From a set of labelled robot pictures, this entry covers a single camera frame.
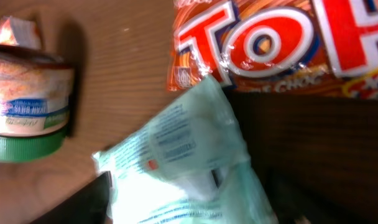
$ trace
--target wooden table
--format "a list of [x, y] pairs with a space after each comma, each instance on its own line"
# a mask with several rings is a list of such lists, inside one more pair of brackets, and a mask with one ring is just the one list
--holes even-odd
[[[37, 19], [47, 51], [78, 65], [80, 98], [60, 151], [0, 164], [0, 224], [27, 223], [82, 188], [95, 177], [93, 152], [139, 129], [178, 95], [165, 91], [172, 0], [0, 1], [0, 16], [9, 14]], [[378, 102], [231, 99], [257, 169], [272, 167], [378, 219]]]

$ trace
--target small orange and white package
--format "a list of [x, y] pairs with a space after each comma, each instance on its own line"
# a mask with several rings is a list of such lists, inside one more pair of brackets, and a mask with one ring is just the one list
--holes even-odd
[[41, 39], [35, 22], [12, 16], [0, 20], [0, 44], [40, 50]]
[[167, 88], [378, 99], [378, 0], [176, 0]]

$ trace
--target green plastic packet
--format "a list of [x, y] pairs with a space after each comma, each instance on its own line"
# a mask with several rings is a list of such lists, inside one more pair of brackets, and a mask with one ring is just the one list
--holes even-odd
[[93, 157], [98, 172], [113, 177], [114, 223], [277, 223], [232, 108], [211, 76]]

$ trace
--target wood grain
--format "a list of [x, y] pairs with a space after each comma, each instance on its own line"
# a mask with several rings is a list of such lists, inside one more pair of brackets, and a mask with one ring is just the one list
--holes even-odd
[[[0, 1], [42, 25], [48, 52], [77, 66], [73, 132], [54, 155], [0, 164], [0, 224], [28, 223], [95, 176], [91, 154], [139, 129], [165, 91], [172, 1]], [[378, 102], [231, 95], [257, 170], [276, 169], [378, 221]]]

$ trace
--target green jar cap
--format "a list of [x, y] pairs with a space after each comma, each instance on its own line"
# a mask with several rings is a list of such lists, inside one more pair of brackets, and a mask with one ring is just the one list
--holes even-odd
[[0, 162], [28, 162], [58, 150], [66, 136], [66, 128], [51, 134], [29, 138], [0, 136]]

